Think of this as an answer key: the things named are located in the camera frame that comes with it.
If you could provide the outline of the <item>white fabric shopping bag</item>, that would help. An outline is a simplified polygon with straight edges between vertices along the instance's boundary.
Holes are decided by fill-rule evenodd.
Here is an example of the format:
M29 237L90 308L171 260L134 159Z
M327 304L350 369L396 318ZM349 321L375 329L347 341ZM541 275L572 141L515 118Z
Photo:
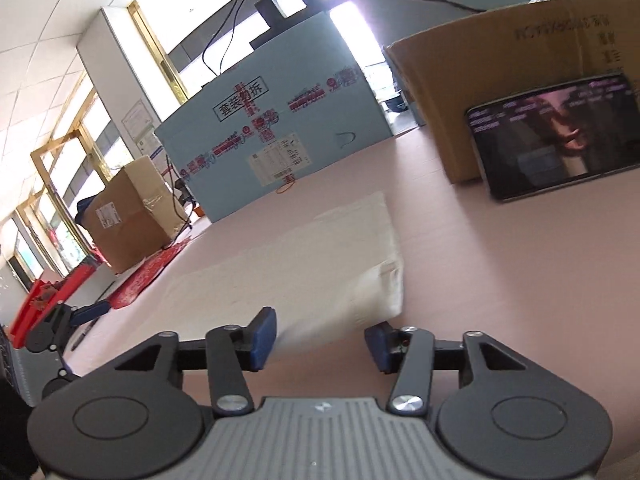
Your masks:
M272 307L280 358L388 321L403 303L397 233L384 195L374 193L172 282L149 329L196 339L217 326L245 326Z

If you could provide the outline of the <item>red plastic bin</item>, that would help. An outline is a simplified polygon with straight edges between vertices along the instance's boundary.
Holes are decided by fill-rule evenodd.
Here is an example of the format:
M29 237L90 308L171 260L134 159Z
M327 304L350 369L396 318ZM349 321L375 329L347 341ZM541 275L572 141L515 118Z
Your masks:
M18 309L9 327L9 341L14 348L23 348L28 333L44 319L57 304L69 300L80 286L96 272L93 266L81 264L59 281L48 281L46 272L37 278Z

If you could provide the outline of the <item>black pen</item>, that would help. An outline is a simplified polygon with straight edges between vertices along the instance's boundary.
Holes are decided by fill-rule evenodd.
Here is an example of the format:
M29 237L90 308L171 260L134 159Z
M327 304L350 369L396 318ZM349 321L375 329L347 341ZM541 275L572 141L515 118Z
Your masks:
M88 333L92 331L93 327L96 326L97 322L98 322L98 319L95 318L93 321L81 327L81 331L79 335L72 341L70 352L74 352L84 342L84 340L88 336Z

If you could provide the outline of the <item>red paper decoration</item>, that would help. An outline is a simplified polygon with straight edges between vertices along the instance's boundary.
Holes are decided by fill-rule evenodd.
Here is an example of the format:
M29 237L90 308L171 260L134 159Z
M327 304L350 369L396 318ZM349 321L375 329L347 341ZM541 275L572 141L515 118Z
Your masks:
M119 310L132 304L164 272L166 266L169 266L182 253L190 241L190 237L187 237L146 259L118 289L108 296L107 301L111 308Z

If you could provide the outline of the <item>taped brown cardboard box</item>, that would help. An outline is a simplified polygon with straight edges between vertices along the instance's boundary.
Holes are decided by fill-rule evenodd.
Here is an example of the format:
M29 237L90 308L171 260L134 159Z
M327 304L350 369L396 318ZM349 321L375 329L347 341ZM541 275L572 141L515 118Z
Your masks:
M169 246L184 222L183 206L148 156L120 168L80 218L116 274Z

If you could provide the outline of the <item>orange rubber band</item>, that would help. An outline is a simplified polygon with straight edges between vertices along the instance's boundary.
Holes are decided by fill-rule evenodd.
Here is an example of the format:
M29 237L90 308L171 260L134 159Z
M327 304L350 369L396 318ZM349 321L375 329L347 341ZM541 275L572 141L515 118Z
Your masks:
M284 194L284 193L288 192L288 190L289 190L290 188L292 188L292 186L293 186L293 185L294 185L294 182L288 182L288 183L282 184L282 185L280 186L280 188L277 188L277 189L276 189L276 193L277 193L278 195Z

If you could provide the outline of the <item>smartphone with lit screen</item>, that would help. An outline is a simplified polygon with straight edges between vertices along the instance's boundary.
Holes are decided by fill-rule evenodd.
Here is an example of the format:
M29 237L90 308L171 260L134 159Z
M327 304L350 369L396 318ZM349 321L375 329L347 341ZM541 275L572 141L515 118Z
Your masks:
M480 104L465 112L465 122L497 202L639 166L639 105L622 73Z

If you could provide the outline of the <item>light blue cardboard box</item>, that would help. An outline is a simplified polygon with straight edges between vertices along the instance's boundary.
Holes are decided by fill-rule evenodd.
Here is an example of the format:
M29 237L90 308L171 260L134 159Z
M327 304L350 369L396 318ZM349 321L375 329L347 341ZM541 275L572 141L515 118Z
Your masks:
M209 81L156 135L210 221L392 135L320 13Z

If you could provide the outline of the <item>black power adapter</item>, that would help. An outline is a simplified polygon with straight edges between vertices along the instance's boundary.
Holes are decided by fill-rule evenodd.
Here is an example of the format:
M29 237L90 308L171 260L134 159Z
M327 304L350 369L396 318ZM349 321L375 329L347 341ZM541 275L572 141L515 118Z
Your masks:
M277 0L258 0L255 9L270 28L280 27L285 21L285 14Z

